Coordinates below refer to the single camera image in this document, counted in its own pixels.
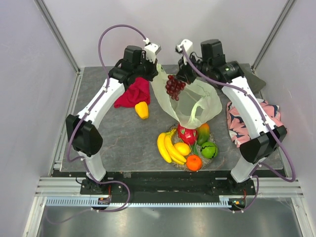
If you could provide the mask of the pale green plastic bag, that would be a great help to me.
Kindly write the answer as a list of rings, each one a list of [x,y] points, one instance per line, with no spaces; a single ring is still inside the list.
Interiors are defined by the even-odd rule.
[[[196,78],[192,84],[186,85],[179,94],[179,100],[171,99],[165,86],[167,72],[161,64],[157,64],[158,75],[151,86],[161,108],[187,129],[196,129],[213,119],[222,111],[222,103],[215,88]]]

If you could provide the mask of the yellow bell pepper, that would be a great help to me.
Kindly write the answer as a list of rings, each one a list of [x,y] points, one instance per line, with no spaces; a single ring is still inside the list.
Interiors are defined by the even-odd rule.
[[[149,117],[148,104],[145,101],[139,102],[134,107],[135,112],[141,119],[147,119]]]

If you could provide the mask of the red dragon fruit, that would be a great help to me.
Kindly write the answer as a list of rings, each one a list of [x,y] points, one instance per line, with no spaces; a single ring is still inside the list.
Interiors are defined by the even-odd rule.
[[[177,127],[178,137],[187,145],[190,146],[191,151],[194,155],[198,154],[197,144],[198,144],[198,132],[196,129],[184,128],[181,125]]]

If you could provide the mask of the yellow lemon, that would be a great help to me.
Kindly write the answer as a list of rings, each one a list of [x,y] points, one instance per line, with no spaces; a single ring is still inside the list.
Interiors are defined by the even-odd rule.
[[[175,149],[184,157],[191,153],[191,148],[188,144],[183,142],[178,142],[174,144]]]

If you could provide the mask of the orange tangerine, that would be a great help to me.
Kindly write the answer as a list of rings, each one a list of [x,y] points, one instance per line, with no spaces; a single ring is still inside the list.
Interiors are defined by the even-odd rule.
[[[186,167],[190,171],[198,171],[202,168],[202,160],[197,155],[190,155],[187,157]]]

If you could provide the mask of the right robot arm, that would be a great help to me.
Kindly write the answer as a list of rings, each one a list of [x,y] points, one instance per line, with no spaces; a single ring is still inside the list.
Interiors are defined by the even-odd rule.
[[[243,190],[244,182],[251,177],[255,168],[281,147],[287,130],[284,125],[277,125],[264,111],[248,84],[250,78],[239,63],[226,61],[222,43],[218,39],[203,41],[200,47],[202,57],[198,58],[194,56],[190,40],[184,39],[176,45],[176,52],[182,55],[176,78],[188,84],[198,76],[206,79],[217,85],[239,112],[250,140],[240,145],[241,158],[226,182],[227,191],[235,195]]]

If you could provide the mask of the yellow banana bunch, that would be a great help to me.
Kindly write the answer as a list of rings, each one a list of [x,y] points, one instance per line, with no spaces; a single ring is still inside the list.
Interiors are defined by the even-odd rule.
[[[172,129],[170,132],[161,133],[157,138],[157,147],[160,155],[167,163],[175,162],[180,165],[186,163],[186,158],[176,150],[172,143],[172,136],[176,132],[176,129]]]

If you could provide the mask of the red grape bunch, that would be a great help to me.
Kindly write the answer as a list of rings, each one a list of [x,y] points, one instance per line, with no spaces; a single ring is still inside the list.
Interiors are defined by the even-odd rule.
[[[182,90],[184,90],[186,84],[177,79],[174,75],[168,75],[167,78],[168,80],[165,85],[166,92],[172,100],[178,101],[179,94]]]

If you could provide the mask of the orange green mango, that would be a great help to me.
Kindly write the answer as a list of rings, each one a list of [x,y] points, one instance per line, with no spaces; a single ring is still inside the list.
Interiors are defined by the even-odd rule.
[[[201,146],[203,143],[207,142],[210,137],[210,128],[207,123],[202,124],[197,128],[198,138],[197,144]]]

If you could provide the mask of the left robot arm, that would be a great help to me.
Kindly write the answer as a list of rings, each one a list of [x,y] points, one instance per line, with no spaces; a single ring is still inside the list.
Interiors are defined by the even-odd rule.
[[[109,79],[104,82],[93,99],[77,115],[66,117],[68,136],[67,161],[72,162],[70,151],[78,152],[87,176],[92,179],[91,188],[97,194],[108,190],[108,181],[103,179],[106,170],[102,164],[100,149],[103,138],[99,125],[114,102],[135,83],[137,78],[152,81],[158,75],[157,54],[161,46],[148,43],[144,48],[129,45],[123,58],[109,70]]]

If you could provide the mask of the olive green cloth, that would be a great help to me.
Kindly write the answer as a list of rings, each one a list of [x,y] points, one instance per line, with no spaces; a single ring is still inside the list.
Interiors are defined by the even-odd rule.
[[[237,86],[258,94],[266,86],[266,82],[253,74],[249,64],[239,63],[238,65],[243,76],[237,79]]]

